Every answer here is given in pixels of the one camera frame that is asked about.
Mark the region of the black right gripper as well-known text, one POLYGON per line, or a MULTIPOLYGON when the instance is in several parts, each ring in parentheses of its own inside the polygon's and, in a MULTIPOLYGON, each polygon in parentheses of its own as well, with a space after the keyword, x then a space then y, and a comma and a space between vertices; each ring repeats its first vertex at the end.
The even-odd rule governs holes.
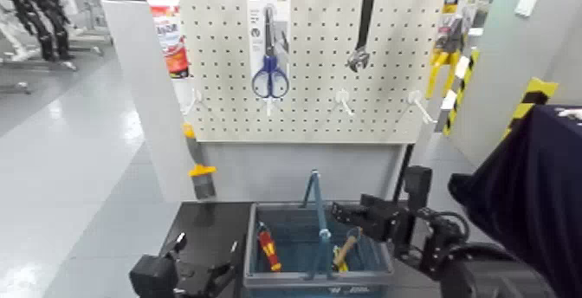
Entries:
POLYGON ((331 213, 338 222, 379 241, 410 242, 408 201, 384 200, 369 194, 360 196, 360 205, 332 202, 331 213))

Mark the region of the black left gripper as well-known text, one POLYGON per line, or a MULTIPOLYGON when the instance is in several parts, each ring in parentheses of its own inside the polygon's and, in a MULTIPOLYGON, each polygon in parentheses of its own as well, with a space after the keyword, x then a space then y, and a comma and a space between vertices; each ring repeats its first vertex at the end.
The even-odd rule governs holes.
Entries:
MULTIPOLYGON (((181 232, 167 244, 167 257, 178 260, 180 252, 187 245, 187 236, 181 232)), ((233 281, 233 270, 237 269, 239 242, 231 245, 227 260, 218 265, 206 267, 187 262, 179 262, 178 284, 173 289, 176 297, 218 297, 233 281)))

